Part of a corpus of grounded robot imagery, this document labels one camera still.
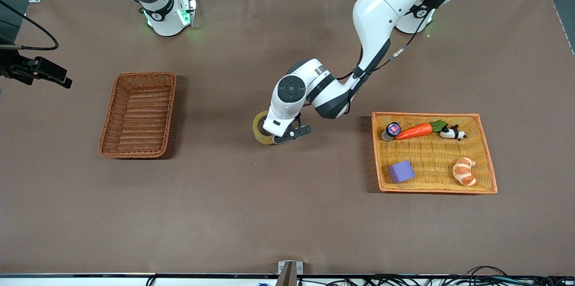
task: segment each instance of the toy carrot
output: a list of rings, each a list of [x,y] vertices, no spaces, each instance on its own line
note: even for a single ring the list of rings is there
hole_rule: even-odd
[[[439,132],[446,125],[445,121],[437,120],[435,122],[419,124],[413,128],[402,131],[395,140],[408,139],[410,137],[425,136],[432,132]]]

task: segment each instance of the purple block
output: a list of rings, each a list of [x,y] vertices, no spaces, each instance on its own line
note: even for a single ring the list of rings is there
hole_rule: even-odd
[[[399,184],[400,182],[407,181],[408,179],[415,177],[415,173],[413,172],[413,168],[411,167],[409,160],[391,165],[388,167],[388,171],[394,184]]]

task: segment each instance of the black and white toy animal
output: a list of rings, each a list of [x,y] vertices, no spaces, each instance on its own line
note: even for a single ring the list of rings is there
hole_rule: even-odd
[[[457,128],[459,127],[458,124],[452,126],[451,128],[447,127],[447,124],[445,125],[445,127],[443,127],[443,129],[441,129],[439,135],[441,137],[444,137],[446,139],[457,139],[459,141],[461,141],[461,139],[463,139],[464,137],[467,137],[465,135],[464,131],[460,131],[457,130]]]

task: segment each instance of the brown wicker basket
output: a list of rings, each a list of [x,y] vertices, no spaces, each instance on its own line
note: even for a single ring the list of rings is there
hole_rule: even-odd
[[[390,122],[397,122],[403,130],[421,123],[444,120],[450,126],[458,124],[466,132],[462,141],[445,139],[439,134],[386,142],[381,132]],[[485,133],[478,114],[407,114],[394,112],[372,113],[373,146],[377,176],[382,192],[427,192],[456,194],[495,194],[497,184],[487,148]],[[476,161],[472,173],[475,186],[463,186],[453,176],[456,161],[468,157]],[[409,160],[415,177],[394,184],[388,167]]]
[[[173,73],[123,73],[111,89],[98,152],[109,158],[164,155],[174,107]]]

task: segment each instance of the yellow ring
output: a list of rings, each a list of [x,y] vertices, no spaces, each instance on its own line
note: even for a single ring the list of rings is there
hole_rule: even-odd
[[[257,116],[255,116],[255,118],[253,119],[253,124],[252,124],[253,136],[255,137],[255,139],[257,141],[259,141],[259,143],[262,143],[264,145],[273,145],[274,144],[274,136],[273,135],[266,136],[259,131],[259,128],[257,128],[257,126],[259,125],[259,122],[263,118],[265,118],[266,116],[267,116],[267,110],[259,112],[259,114]]]

